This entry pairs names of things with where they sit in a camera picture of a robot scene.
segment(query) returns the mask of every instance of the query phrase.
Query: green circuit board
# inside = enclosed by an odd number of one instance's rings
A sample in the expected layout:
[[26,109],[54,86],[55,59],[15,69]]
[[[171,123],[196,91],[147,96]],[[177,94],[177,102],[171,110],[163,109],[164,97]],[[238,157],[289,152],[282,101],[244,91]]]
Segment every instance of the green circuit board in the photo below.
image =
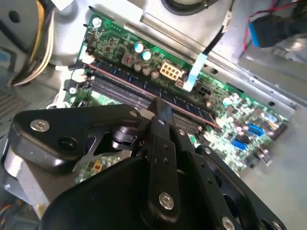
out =
[[[145,60],[142,53],[136,52],[135,44],[138,43],[142,44],[143,51],[150,52],[149,60]],[[192,66],[96,13],[92,15],[88,24],[80,58],[85,51],[94,55],[97,62],[100,58],[106,58],[112,61],[108,67],[113,67],[117,63],[119,66],[125,65],[131,69],[132,73],[138,72],[143,75],[138,80],[145,83],[155,82],[164,89],[175,92],[176,95],[188,98],[195,104],[212,111],[215,122],[220,128],[204,126],[200,131],[201,134],[198,133],[201,136],[200,139],[196,140],[196,134],[190,134],[191,142],[198,145],[202,144],[202,140],[205,139],[209,146],[237,173],[246,168],[245,159],[259,150],[266,150],[274,140],[273,137],[279,134],[280,127],[288,122],[286,118],[254,101],[240,90],[218,81],[214,75],[200,73],[197,84],[191,92],[183,90],[178,85],[182,76],[177,81],[161,73],[157,78],[153,78],[151,74],[147,76],[142,72],[144,68],[149,68],[151,73],[159,72],[164,62],[186,73],[189,73]],[[128,63],[125,58],[131,58],[132,63]],[[136,63],[141,65],[140,71],[134,69]],[[80,102],[86,102],[86,106],[119,103],[91,89],[78,90],[74,95],[68,94],[66,100],[72,106],[78,106]],[[259,128],[263,133],[255,134],[251,131],[250,125]],[[244,148],[242,146],[238,148],[234,144],[237,139],[245,143]]]

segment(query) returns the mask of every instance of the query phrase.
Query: blue capacitor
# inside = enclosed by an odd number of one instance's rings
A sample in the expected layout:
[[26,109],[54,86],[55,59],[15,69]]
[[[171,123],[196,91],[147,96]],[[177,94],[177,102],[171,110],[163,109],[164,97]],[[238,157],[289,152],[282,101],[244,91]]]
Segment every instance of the blue capacitor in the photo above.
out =
[[149,50],[144,50],[143,53],[142,53],[142,58],[145,60],[145,61],[148,61],[149,59],[151,59],[152,57],[152,54]]
[[138,54],[140,54],[141,52],[143,52],[144,50],[144,45],[142,44],[142,42],[137,42],[134,44],[134,51]]

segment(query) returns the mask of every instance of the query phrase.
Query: red cable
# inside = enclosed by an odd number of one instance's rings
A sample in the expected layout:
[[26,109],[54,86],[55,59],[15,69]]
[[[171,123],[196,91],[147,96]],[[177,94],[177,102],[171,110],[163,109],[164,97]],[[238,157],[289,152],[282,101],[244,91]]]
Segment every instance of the red cable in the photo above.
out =
[[[289,4],[286,4],[286,5],[280,6],[280,7],[273,7],[275,5],[275,3],[277,2],[277,0],[272,0],[271,8],[269,8],[269,9],[267,9],[265,11],[257,11],[256,13],[253,13],[251,16],[248,17],[248,24],[250,23],[250,18],[254,17],[257,14],[280,11],[280,10],[286,9],[286,8],[288,8],[288,7],[298,3],[299,1],[301,1],[301,0],[297,0],[296,2],[291,2]],[[247,26],[246,32],[244,34],[244,41],[243,41],[243,50],[244,51],[246,50],[246,46],[247,46],[248,33],[249,33],[249,28]]]

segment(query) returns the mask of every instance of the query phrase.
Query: metal screw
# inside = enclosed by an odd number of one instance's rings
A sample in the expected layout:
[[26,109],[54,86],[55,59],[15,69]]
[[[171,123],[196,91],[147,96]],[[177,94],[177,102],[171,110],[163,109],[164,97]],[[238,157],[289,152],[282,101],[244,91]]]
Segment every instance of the metal screw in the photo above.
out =
[[140,142],[139,142],[139,146],[143,146],[145,144],[145,141],[144,140],[141,140]]
[[30,123],[31,129],[37,132],[47,132],[50,129],[48,121],[45,120],[34,120]]
[[77,92],[76,88],[71,87],[71,88],[69,89],[69,93],[70,93],[70,94],[76,94],[76,92]]
[[174,200],[168,193],[161,193],[159,195],[159,202],[160,205],[167,210],[172,210],[174,208]]
[[182,129],[179,130],[179,133],[180,133],[181,135],[185,135],[185,132],[184,132]]
[[225,229],[227,230],[235,230],[234,224],[231,222],[231,220],[228,217],[223,217],[222,218],[222,224]]
[[92,25],[94,28],[99,28],[102,24],[102,20],[100,18],[93,18]]
[[275,226],[277,230],[283,230],[283,228],[275,220],[273,220],[273,225]]
[[208,148],[205,148],[204,151],[205,151],[205,153],[207,153],[207,154],[211,154],[211,151],[210,151],[210,149],[208,149]]
[[135,116],[135,117],[138,116],[138,115],[136,114],[136,112],[134,112],[134,111],[130,111],[130,114],[131,114],[132,116]]
[[161,119],[158,120],[160,124],[165,125],[165,122]]

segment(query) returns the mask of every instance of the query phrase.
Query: capacitor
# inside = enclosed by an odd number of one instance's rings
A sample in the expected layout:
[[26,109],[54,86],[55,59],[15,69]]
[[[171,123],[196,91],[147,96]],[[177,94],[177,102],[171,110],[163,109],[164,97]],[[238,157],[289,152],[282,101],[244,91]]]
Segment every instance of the capacitor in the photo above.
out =
[[232,122],[234,122],[234,118],[232,116],[230,116],[230,117],[227,118],[227,121],[232,123]]
[[232,103],[233,103],[233,101],[230,98],[228,98],[228,97],[223,99],[223,105],[224,106],[229,106]]
[[145,65],[145,66],[143,67],[143,70],[142,70],[142,72],[143,72],[143,74],[144,74],[145,76],[149,76],[149,74],[150,74],[151,71],[152,71],[152,70],[149,68],[148,65]]
[[159,71],[157,71],[156,69],[153,70],[151,76],[153,79],[157,79],[159,77]]
[[151,57],[152,57],[152,54],[151,54],[151,52],[148,49],[143,51],[142,58],[145,61],[148,61],[149,59],[151,59]]
[[141,52],[143,52],[144,50],[144,45],[142,42],[137,42],[134,44],[134,51],[138,54],[140,54]]
[[188,78],[189,78],[189,76],[188,76],[188,74],[186,73],[186,72],[182,72],[181,73],[181,79],[184,81],[184,82],[186,82],[187,80],[188,80]]
[[140,72],[141,71],[141,69],[142,69],[142,63],[140,62],[140,61],[137,61],[137,62],[135,62],[134,63],[134,70],[136,71],[136,72]]

